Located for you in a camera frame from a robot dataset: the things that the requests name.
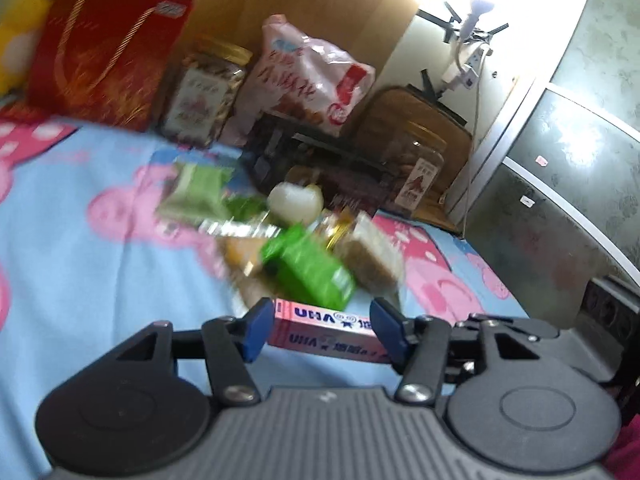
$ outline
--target white wall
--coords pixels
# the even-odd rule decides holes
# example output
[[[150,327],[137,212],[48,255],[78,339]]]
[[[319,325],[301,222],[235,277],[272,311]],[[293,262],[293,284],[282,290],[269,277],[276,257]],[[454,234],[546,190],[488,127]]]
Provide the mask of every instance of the white wall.
[[[444,20],[450,16],[443,0],[418,0],[420,7]],[[469,0],[448,0],[464,18]],[[481,104],[478,121],[478,143],[487,133],[519,76],[535,70],[536,56],[544,49],[545,18],[554,14],[561,19],[555,0],[493,0],[495,9],[481,18],[478,26],[490,30],[505,22],[510,28],[492,40],[494,54],[486,58],[481,81]],[[444,32],[433,23],[415,16],[398,46],[378,75],[374,91],[389,85],[411,83],[422,87],[420,70],[429,71],[436,90],[447,66],[452,63],[452,46],[442,42]],[[475,111],[475,89],[457,88],[447,91],[441,102],[468,121],[471,131]]]

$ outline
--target wooden wall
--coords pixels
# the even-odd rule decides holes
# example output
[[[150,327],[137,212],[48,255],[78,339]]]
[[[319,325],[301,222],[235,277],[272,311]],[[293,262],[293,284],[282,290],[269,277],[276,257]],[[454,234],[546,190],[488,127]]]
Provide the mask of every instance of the wooden wall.
[[[211,33],[257,55],[262,22],[284,14],[306,34],[331,41],[380,72],[417,8],[415,0],[196,0],[181,43]]]

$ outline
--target yellow plush toy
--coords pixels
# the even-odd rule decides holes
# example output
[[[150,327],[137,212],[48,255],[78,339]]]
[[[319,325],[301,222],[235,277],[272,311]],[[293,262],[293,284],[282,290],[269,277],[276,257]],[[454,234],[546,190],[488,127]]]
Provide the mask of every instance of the yellow plush toy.
[[[0,96],[23,85],[53,0],[6,0],[0,19]]]

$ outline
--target green snack package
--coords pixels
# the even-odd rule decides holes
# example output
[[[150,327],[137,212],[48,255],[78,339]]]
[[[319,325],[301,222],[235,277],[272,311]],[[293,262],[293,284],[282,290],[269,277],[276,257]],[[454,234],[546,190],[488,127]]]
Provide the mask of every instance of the green snack package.
[[[250,222],[267,211],[267,201],[259,195],[233,194],[224,197],[222,203],[236,222]]]
[[[300,224],[265,243],[260,256],[267,268],[277,269],[277,281],[300,303],[344,310],[355,290],[349,271]]]
[[[176,162],[175,167],[178,169],[178,177],[169,195],[156,209],[161,217],[189,224],[198,224],[207,218],[231,218],[222,193],[231,179],[234,171],[232,168],[181,162]]]

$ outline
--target clear plastic jar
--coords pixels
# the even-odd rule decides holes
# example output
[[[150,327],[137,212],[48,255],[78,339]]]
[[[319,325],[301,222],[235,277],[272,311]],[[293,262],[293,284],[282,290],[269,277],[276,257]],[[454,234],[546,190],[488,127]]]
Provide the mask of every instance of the clear plastic jar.
[[[196,38],[184,57],[178,83],[162,120],[165,137],[200,148],[220,136],[246,76],[252,53],[210,36]]]
[[[399,175],[385,209],[410,217],[444,166],[447,143],[427,128],[407,121],[380,153],[380,162]]]

